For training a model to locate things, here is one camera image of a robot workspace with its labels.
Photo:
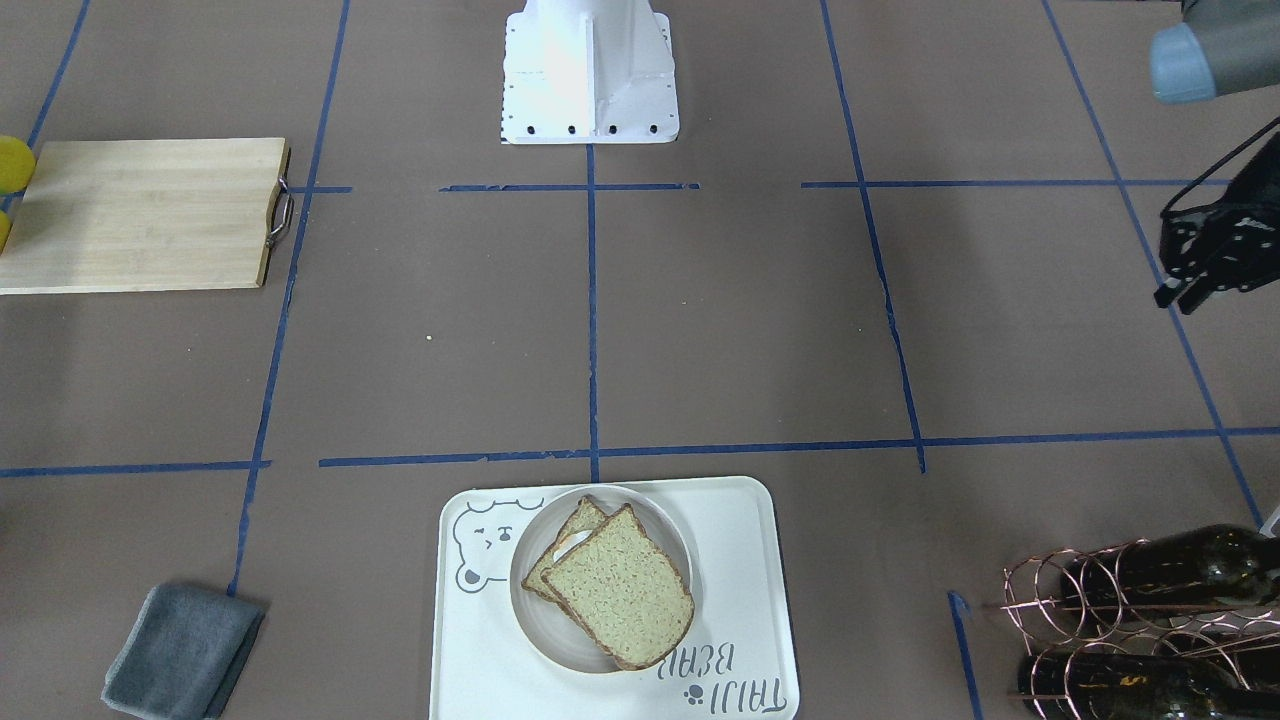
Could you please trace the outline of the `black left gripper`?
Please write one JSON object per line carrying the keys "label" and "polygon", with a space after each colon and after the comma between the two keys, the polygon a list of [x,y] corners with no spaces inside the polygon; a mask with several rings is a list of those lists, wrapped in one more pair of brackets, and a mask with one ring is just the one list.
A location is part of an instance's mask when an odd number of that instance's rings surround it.
{"label": "black left gripper", "polygon": [[1260,140],[1260,131],[1180,190],[1162,208],[1160,261],[1166,279],[1155,291],[1158,307],[1175,300],[1190,315],[1217,292],[1251,292],[1279,277],[1279,137],[1263,147],[1206,205],[1175,209],[1193,188]]}

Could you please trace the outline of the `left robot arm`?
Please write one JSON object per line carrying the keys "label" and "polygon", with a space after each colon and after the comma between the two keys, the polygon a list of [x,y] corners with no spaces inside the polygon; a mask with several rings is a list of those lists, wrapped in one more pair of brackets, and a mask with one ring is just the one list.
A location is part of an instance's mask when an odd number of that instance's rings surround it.
{"label": "left robot arm", "polygon": [[[1164,104],[1208,101],[1279,82],[1275,1],[1183,1],[1181,20],[1149,49],[1153,94]],[[1249,146],[1262,147],[1228,182],[1220,199],[1178,204]],[[1242,293],[1279,277],[1279,137],[1268,122],[1176,192],[1160,213],[1160,307],[1190,315],[1210,296]]]}

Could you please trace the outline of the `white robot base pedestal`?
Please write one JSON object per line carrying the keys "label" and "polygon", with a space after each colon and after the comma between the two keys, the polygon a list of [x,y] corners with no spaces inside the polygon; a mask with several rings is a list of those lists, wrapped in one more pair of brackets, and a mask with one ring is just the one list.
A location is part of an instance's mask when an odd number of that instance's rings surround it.
{"label": "white robot base pedestal", "polygon": [[503,143],[677,140],[671,23],[649,1],[527,1],[504,41]]}

